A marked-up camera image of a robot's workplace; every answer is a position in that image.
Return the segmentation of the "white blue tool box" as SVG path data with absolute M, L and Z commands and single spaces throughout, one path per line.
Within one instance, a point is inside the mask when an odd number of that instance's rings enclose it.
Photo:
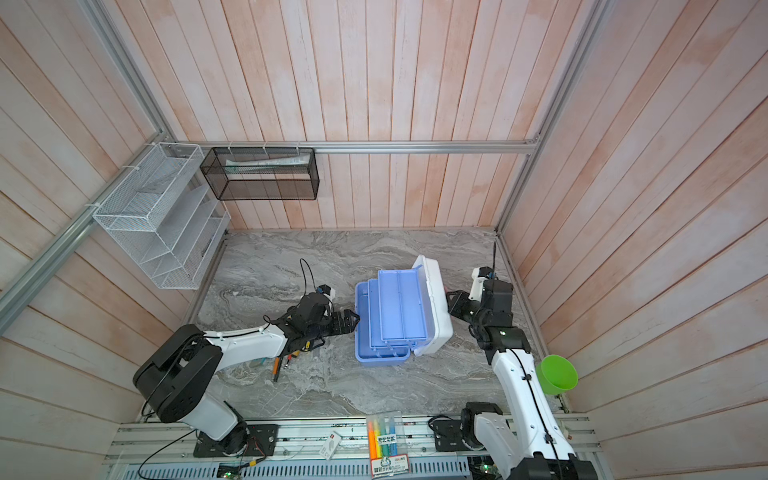
M 381 270 L 355 290 L 355 356 L 366 367 L 432 355 L 453 337 L 439 263 L 423 255 L 405 270 Z

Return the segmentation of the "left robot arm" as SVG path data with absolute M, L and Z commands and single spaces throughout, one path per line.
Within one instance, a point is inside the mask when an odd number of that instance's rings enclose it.
M 245 443 L 246 423 L 208 392 L 215 374 L 253 360 L 310 352 L 329 337 L 354 332 L 359 322 L 357 313 L 336 310 L 329 294 L 314 291 L 256 328 L 214 332 L 184 325 L 138 368 L 133 384 L 161 422 L 184 423 L 215 442 L 232 441 L 235 453 Z

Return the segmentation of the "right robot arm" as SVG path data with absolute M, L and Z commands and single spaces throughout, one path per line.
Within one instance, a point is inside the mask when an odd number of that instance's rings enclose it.
M 513 325 L 513 287 L 479 277 L 473 290 L 446 294 L 448 313 L 468 323 L 507 400 L 511 421 L 488 402 L 462 410 L 462 441 L 483 449 L 503 479 L 596 479 L 592 463 L 581 460 L 556 422 L 535 372 L 525 332 Z

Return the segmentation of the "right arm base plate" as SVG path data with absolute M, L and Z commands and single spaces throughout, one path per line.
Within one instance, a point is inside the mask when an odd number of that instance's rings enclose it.
M 483 450 L 484 447 L 464 435 L 462 422 L 446 415 L 437 415 L 428 420 L 427 426 L 433 432 L 434 446 L 438 452 L 459 452 Z

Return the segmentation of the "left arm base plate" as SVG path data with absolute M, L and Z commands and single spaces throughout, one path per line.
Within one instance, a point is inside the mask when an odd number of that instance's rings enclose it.
M 199 432 L 193 457 L 269 457 L 274 454 L 278 430 L 277 424 L 241 424 L 221 440 L 213 440 Z

